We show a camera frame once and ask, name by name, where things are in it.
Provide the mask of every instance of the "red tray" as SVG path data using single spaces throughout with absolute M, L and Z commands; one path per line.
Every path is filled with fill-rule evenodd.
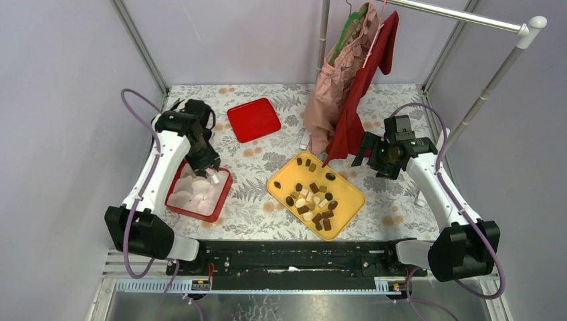
M 216 220 L 219 219 L 219 215 L 221 214 L 221 211 L 223 210 L 223 206 L 225 204 L 225 201 L 227 200 L 227 196 L 229 194 L 231 185 L 232 185 L 232 175 L 230 173 L 229 170 L 224 169 L 224 168 L 220 168 L 219 171 L 225 171 L 229 173 L 229 176 L 227 177 L 227 181 L 225 182 L 225 186 L 223 187 L 223 190 L 221 191 L 221 196 L 219 196 L 219 200 L 217 201 L 217 204 L 215 205 L 215 209 L 213 210 L 213 214 L 211 214 L 210 216 L 204 216 L 192 211 L 187 211 L 185 209 L 180 209 L 179 207 L 175 207 L 175 206 L 170 206 L 167 205 L 167 201 L 169 201 L 169 196 L 171 194 L 173 194 L 173 188 L 175 187 L 175 183 L 177 183 L 177 180 L 179 179 L 179 177 L 181 177 L 181 171 L 183 170 L 183 167 L 185 166 L 187 162 L 184 160 L 183 163 L 181 163 L 181 166 L 177 169 L 177 173 L 175 173 L 175 177 L 173 178 L 173 182 L 171 182 L 171 186 L 169 187 L 169 191 L 167 192 L 167 196 L 165 198 L 165 206 L 170 209 L 172 212 L 181 214 L 181 215 L 185 215 L 185 216 L 189 216 L 189 217 L 194 217 L 195 219 L 200 219 L 202 221 L 207 221 L 207 222 L 216 222 Z
M 281 128 L 281 122 L 267 98 L 233 107 L 227 115 L 239 142 L 249 142 Z

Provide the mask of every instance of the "green hanger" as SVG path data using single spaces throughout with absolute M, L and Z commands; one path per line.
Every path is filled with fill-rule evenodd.
M 329 60 L 329 64 L 331 66 L 333 66 L 333 64 L 335 62 L 335 58 L 342 51 L 342 48 L 344 48 L 344 46 L 346 45 L 346 43 L 348 42 L 350 37 L 352 37 L 352 34 L 356 31 L 356 29 L 358 29 L 358 25 L 360 24 L 360 22 L 362 22 L 361 18 L 363 18 L 364 15 L 366 15 L 367 11 L 368 11 L 368 6 L 366 5 L 366 6 L 364 6 L 364 8 L 362 8 L 362 10 L 360 10 L 358 12 L 351 13 L 350 16 L 348 17 L 348 19 L 346 20 L 346 23 L 344 24 L 344 27 L 342 28 L 342 34 L 340 35 L 340 40 L 338 41 L 338 44 L 335 47 L 335 51 L 333 52 L 331 59 Z M 356 22 L 356 25 L 354 25 L 354 27 L 352 28 L 352 30 L 350 31 L 348 36 L 345 37 L 346 32 L 348 31 L 348 27 L 355 20 L 358 20 Z

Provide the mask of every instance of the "gray wall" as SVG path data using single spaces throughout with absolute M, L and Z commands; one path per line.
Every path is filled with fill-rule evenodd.
M 450 151 L 461 191 L 502 232 L 499 257 L 514 320 L 564 320 L 567 287 L 567 3 L 487 0 L 480 14 L 527 22 L 548 18 L 492 99 Z M 432 91 L 454 128 L 516 42 L 504 31 L 473 26 Z
M 322 0 L 127 0 L 147 46 L 169 84 L 313 84 Z M 353 11 L 364 3 L 350 1 Z M 467 0 L 429 0 L 462 9 Z M 382 3 L 375 1 L 378 12 Z M 392 73 L 375 82 L 422 84 L 454 21 L 388 5 L 400 15 Z M 327 51 L 348 17 L 332 0 Z
M 0 43 L 1 319 L 83 320 L 150 141 L 120 89 L 158 90 L 110 1 L 2 1 Z

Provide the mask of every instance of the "empty red tray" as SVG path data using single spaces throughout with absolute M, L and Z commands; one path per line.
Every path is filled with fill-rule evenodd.
M 267 98 L 233 107 L 227 111 L 227 115 L 239 142 L 249 142 L 281 128 L 277 114 Z

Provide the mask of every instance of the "patterned surface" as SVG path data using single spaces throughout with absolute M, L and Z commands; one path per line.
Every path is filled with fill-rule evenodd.
M 309 239 L 319 237 L 268 194 L 266 182 L 294 155 L 304 129 L 302 115 L 313 85 L 173 86 L 166 105 L 177 98 L 204 100 L 217 113 L 211 144 L 221 155 L 221 166 L 233 175 L 229 197 L 215 223 L 166 212 L 165 221 L 178 233 L 200 239 Z M 266 97 L 281 121 L 281 130 L 257 140 L 239 143 L 226 111 Z M 358 113 L 366 130 L 382 134 L 382 120 L 396 107 L 417 101 L 415 85 L 372 85 L 360 101 Z M 429 129 L 421 109 L 408 108 L 418 136 Z M 333 160 L 330 166 L 366 195 L 366 204 L 338 240 L 383 240 L 402 237 L 434 239 L 435 218 L 428 207 L 413 205 L 415 185 L 405 173 L 397 181 L 376 179 L 366 165 L 350 168 L 353 156 Z

